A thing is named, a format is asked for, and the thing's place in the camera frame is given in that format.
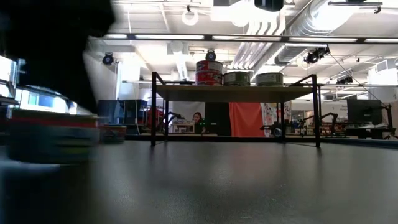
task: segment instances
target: ceiling light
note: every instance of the ceiling light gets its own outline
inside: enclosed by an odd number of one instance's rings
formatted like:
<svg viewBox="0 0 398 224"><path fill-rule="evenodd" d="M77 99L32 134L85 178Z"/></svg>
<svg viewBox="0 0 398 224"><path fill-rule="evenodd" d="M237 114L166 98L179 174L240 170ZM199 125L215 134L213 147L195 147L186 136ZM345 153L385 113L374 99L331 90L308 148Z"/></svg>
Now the ceiling light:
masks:
<svg viewBox="0 0 398 224"><path fill-rule="evenodd" d="M164 34L137 34L136 39L154 40L203 40L203 35L164 35Z"/></svg>
<svg viewBox="0 0 398 224"><path fill-rule="evenodd" d="M327 47L327 44L286 43L286 47Z"/></svg>
<svg viewBox="0 0 398 224"><path fill-rule="evenodd" d="M189 12L192 12L192 13L193 13L193 17L192 17L191 19L187 19L187 14L188 14ZM188 25L188 26L193 26L193 25L195 25L195 24L199 21L198 11L188 8L188 10L186 10L186 11L184 11L184 12L182 13L182 15L181 15L181 20L182 20L182 22L183 22L185 25Z"/></svg>
<svg viewBox="0 0 398 224"><path fill-rule="evenodd" d="M127 34L108 34L108 35L105 35L105 38L126 39L127 38Z"/></svg>
<svg viewBox="0 0 398 224"><path fill-rule="evenodd" d="M261 35L214 35L213 40L240 40L256 42L278 42L280 37L264 37Z"/></svg>
<svg viewBox="0 0 398 224"><path fill-rule="evenodd" d="M365 43L398 44L398 38L367 38Z"/></svg>
<svg viewBox="0 0 398 224"><path fill-rule="evenodd" d="M349 42L353 43L357 41L357 38L341 38L341 37L291 37L289 41L292 42L321 42L321 43L330 43L330 42Z"/></svg>

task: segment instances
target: red curtain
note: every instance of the red curtain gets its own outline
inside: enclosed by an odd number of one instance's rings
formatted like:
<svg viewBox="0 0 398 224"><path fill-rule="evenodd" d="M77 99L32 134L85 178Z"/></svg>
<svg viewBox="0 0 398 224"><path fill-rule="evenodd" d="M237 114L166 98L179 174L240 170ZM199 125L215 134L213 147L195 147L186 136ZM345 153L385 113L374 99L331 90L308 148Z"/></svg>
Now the red curtain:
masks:
<svg viewBox="0 0 398 224"><path fill-rule="evenodd" d="M229 103L232 137L264 137L260 103Z"/></svg>

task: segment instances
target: dark gray tabletop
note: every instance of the dark gray tabletop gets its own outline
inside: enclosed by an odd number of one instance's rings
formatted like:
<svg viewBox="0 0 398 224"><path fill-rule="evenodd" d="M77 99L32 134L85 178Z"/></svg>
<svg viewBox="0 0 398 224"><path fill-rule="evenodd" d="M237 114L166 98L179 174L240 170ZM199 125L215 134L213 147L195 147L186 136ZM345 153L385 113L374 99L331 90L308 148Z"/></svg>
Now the dark gray tabletop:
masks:
<svg viewBox="0 0 398 224"><path fill-rule="evenodd" d="M398 223L398 152L377 148L126 141L0 176L1 223Z"/></svg>

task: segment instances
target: person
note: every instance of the person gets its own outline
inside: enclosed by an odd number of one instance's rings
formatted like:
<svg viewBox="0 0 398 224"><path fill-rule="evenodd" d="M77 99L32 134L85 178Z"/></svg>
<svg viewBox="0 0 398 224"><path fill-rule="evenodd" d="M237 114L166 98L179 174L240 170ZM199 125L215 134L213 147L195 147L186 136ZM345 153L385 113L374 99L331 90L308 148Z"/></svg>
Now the person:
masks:
<svg viewBox="0 0 398 224"><path fill-rule="evenodd" d="M206 132L206 128L204 127L203 118L201 117L200 112L196 112L192 116L192 120L195 122L195 134L203 134Z"/></svg>

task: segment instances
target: computer monitor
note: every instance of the computer monitor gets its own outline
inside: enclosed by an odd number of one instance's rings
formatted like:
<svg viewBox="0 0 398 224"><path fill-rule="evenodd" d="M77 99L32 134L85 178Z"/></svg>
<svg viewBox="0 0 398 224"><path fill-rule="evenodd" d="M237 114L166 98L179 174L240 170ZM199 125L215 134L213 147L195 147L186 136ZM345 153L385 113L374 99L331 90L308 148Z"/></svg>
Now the computer monitor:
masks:
<svg viewBox="0 0 398 224"><path fill-rule="evenodd" d="M348 121L351 123L382 123L380 100L347 100Z"/></svg>

